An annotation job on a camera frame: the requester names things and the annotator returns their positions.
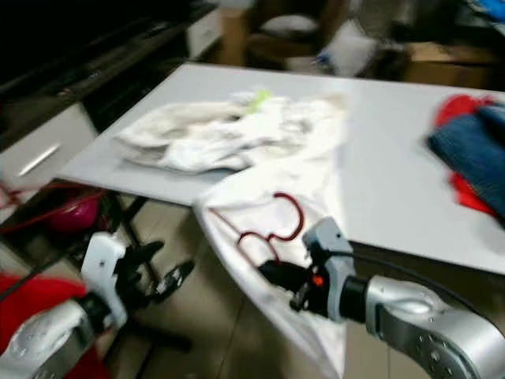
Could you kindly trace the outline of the blue denim jeans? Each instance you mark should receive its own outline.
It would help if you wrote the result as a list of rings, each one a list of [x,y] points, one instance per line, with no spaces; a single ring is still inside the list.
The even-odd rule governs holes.
[[[452,117],[427,137],[427,144],[505,221],[505,106],[479,106]]]

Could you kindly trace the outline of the grey table with black legs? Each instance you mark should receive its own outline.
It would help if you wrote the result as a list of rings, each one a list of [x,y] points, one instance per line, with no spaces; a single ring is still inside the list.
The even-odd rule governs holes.
[[[58,177],[190,206],[225,173],[177,174],[129,163],[119,155],[114,136],[163,104],[226,99],[249,88],[291,98],[328,93],[346,98],[340,225],[354,242],[505,276],[505,227],[458,205],[450,170],[426,145],[434,112],[458,93],[454,87],[187,62],[66,163]]]

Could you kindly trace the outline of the dark brown cabinet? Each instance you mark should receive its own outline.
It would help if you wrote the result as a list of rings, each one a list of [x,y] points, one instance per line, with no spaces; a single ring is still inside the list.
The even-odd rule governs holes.
[[[83,54],[108,36],[149,23],[188,21],[199,0],[0,0],[1,93]]]

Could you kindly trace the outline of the dark grey pillow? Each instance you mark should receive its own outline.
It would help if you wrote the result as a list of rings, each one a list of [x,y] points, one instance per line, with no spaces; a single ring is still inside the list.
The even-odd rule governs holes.
[[[300,39],[317,32],[318,28],[318,23],[308,16],[288,14],[264,22],[260,31],[279,39]]]

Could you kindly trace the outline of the red shirt with white trim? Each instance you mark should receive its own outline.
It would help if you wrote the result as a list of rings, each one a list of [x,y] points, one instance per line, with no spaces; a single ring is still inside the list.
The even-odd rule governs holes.
[[[86,293],[82,282],[54,276],[36,276],[13,294],[1,300],[0,340],[6,347],[23,321],[40,311],[49,310],[62,301]],[[98,351],[91,347],[64,379],[111,379]]]

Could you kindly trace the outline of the cream white garment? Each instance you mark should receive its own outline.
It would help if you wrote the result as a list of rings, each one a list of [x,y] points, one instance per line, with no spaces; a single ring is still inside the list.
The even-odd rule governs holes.
[[[117,131],[123,159],[138,165],[199,174],[242,171],[271,161],[321,154],[342,144],[346,98],[336,93],[264,102],[246,112],[257,89],[227,100],[166,103]]]

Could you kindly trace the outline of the pink bucket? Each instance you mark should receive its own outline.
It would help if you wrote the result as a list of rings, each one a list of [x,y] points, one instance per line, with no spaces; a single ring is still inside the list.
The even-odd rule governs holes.
[[[61,234],[76,234],[90,230],[97,223],[101,206],[97,197],[69,200],[44,221],[48,230]]]

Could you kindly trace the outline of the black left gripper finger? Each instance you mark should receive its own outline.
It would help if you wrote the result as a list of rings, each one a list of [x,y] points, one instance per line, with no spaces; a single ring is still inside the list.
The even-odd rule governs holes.
[[[195,261],[188,260],[172,268],[155,285],[154,299],[167,299],[172,296],[174,292],[181,288],[195,267]]]
[[[165,246],[162,239],[148,243],[141,243],[141,245],[129,246],[126,249],[126,262],[130,266],[140,266],[141,264],[151,263],[152,257]]]

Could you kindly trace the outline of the brown cardboard box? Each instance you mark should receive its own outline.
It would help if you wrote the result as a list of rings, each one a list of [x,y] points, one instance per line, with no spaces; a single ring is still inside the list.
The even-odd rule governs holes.
[[[491,89],[505,75],[505,58],[489,48],[423,41],[406,47],[404,82]]]

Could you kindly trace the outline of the light grey pillow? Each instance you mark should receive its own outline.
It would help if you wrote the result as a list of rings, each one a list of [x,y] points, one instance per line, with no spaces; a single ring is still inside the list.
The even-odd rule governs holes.
[[[324,50],[331,55],[332,72],[350,78],[368,65],[378,44],[378,40],[364,34],[356,21],[344,21]]]

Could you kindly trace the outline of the plain white shirt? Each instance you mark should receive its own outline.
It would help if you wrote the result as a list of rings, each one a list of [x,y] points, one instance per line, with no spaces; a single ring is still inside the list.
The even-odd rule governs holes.
[[[242,292],[286,339],[305,355],[311,366],[325,379],[342,379],[346,360],[346,326],[322,315],[295,310],[289,306],[292,294],[271,285],[259,266],[273,261],[262,239],[246,237],[241,246],[257,266],[235,248],[238,233],[209,212],[217,208],[239,231],[275,232],[288,235],[298,223],[295,209],[274,192],[296,197],[305,212],[304,230],[291,242],[273,241],[280,259],[306,267],[311,259],[301,241],[304,232],[326,216],[342,218],[339,198],[339,156],[336,147],[321,154],[293,156],[261,163],[230,174],[200,194],[193,205],[205,237]]]

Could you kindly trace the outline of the light green cloth piece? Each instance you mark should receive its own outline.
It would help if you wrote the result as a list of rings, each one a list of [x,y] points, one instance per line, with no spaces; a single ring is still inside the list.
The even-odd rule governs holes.
[[[257,89],[249,95],[248,101],[246,101],[246,112],[256,113],[260,111],[260,108],[273,97],[273,92],[264,88]]]

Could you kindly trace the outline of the console with white drawers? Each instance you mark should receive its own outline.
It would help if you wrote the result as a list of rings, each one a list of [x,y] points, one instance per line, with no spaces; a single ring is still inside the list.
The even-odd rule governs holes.
[[[40,186],[179,66],[201,61],[223,35],[223,8],[199,4],[187,21],[140,23],[94,53],[41,73],[2,106],[3,180]]]

